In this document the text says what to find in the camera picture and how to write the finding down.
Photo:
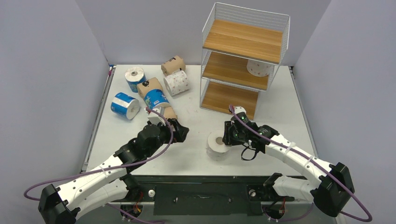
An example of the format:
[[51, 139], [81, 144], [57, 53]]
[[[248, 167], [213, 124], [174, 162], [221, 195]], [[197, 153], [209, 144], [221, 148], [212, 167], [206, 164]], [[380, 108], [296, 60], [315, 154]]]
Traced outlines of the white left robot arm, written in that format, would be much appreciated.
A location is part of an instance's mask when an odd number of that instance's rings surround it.
[[87, 212], [106, 203], [139, 196], [139, 184], [131, 172], [165, 143], [184, 142], [189, 128], [176, 119], [165, 124], [148, 122], [137, 136], [86, 174], [58, 187], [46, 186], [38, 210], [47, 224], [74, 224]]

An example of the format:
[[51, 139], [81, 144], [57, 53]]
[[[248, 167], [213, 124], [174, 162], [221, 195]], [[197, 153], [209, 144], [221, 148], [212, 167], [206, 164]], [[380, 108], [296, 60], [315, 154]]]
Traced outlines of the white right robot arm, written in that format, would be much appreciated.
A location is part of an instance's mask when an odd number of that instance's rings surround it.
[[226, 121], [223, 142], [227, 146], [248, 144], [255, 153], [263, 153], [279, 159], [305, 180], [273, 174], [264, 185], [264, 195], [269, 199], [289, 196], [313, 202], [328, 216], [336, 217], [354, 193], [349, 168], [339, 162], [333, 165], [323, 161], [288, 141], [268, 125], [257, 126], [245, 118]]

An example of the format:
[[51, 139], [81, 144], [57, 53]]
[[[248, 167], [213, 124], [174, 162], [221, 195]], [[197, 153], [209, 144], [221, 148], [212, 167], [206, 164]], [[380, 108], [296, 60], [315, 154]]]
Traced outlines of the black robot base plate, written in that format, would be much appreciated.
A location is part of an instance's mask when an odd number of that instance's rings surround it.
[[155, 216], [261, 215], [262, 204], [282, 202], [268, 176], [136, 175], [122, 204], [153, 205]]

